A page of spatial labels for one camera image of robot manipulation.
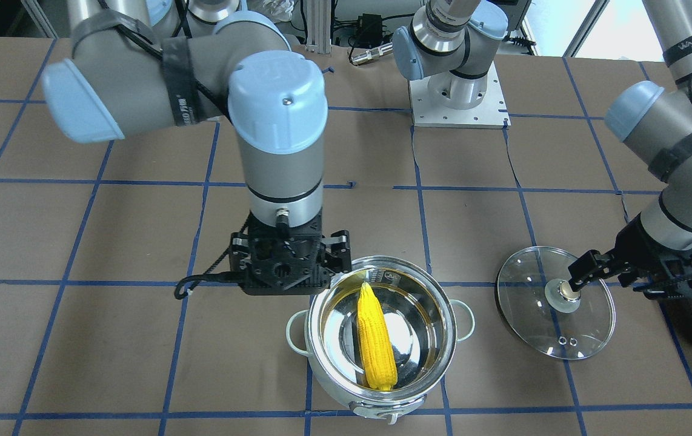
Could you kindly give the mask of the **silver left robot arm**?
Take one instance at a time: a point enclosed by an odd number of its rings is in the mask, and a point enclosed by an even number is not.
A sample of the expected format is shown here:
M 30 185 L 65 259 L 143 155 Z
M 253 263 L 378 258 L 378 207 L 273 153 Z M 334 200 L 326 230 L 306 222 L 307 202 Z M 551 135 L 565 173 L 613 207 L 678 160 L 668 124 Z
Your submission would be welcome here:
M 568 267 L 570 278 L 552 279 L 545 294 L 572 304 L 593 280 L 617 276 L 651 300 L 692 299 L 692 1 L 645 1 L 676 90 L 654 82 L 630 86 L 610 105 L 605 123 L 665 188 L 656 201 L 619 232 L 614 248 L 591 250 Z M 479 104 L 507 17 L 482 1 L 429 1 L 392 43 L 396 66 L 410 81 L 430 78 L 446 107 Z

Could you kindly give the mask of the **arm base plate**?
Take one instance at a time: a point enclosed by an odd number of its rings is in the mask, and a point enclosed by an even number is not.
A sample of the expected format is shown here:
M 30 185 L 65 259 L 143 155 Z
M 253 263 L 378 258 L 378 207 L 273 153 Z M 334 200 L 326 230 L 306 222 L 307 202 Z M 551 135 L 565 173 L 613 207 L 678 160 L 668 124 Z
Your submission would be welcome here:
M 481 78 L 470 80 L 445 72 L 411 81 L 408 89 L 416 127 L 504 129 L 511 125 L 494 63 Z

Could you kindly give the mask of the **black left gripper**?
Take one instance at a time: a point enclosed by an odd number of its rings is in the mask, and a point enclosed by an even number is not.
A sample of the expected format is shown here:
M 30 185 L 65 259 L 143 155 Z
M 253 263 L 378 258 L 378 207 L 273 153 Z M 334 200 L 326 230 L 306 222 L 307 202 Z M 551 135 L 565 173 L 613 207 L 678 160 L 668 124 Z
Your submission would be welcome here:
M 692 300 L 692 249 L 673 250 L 656 242 L 636 216 L 622 229 L 610 253 L 583 253 L 568 266 L 568 284 L 579 292 L 593 280 L 616 273 L 623 287 L 632 287 L 648 300 Z

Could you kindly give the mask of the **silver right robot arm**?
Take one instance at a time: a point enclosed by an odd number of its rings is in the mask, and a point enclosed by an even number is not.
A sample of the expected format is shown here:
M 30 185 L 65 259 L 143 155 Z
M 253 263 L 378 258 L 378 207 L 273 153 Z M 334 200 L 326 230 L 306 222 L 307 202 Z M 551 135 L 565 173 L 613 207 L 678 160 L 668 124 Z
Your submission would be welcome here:
M 252 296 L 315 295 L 351 268 L 349 234 L 323 235 L 321 69 L 260 13 L 240 10 L 204 36 L 155 30 L 147 1 L 69 1 L 72 54 L 43 74 L 46 103 L 70 140 L 124 140 L 224 117 L 238 136 L 251 206 L 222 254 L 228 271 L 188 276 Z

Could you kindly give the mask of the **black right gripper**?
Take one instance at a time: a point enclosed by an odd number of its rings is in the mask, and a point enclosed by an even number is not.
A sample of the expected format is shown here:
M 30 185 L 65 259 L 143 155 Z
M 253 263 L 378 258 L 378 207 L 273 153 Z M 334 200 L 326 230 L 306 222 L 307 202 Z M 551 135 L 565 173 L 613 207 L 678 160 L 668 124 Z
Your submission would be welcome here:
M 316 295 L 352 267 L 348 231 L 322 233 L 322 214 L 301 226 L 276 225 L 247 216 L 246 231 L 231 235 L 229 282 L 251 296 Z

